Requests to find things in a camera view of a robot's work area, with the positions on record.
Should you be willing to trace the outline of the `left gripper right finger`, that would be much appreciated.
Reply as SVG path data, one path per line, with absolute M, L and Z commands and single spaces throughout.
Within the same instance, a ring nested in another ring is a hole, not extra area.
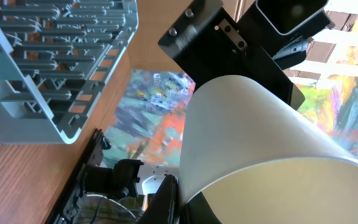
M 221 224 L 202 192 L 195 195 L 183 209 L 183 224 Z

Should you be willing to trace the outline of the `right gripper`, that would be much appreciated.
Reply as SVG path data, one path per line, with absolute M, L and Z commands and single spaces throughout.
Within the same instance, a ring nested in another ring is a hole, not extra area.
M 225 75 L 250 78 L 297 110 L 305 101 L 273 58 L 251 44 L 221 1 L 194 0 L 158 42 L 199 89 Z

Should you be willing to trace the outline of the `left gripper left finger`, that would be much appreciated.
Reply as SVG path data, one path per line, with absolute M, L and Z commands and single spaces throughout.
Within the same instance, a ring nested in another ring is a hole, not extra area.
M 173 175 L 167 175 L 137 224 L 174 224 L 177 190 L 177 179 Z

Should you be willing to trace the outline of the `white cup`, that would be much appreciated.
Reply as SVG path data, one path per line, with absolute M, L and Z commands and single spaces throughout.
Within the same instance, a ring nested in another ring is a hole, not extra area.
M 203 194 L 222 223 L 358 223 L 358 160 L 250 78 L 188 104 L 179 206 Z

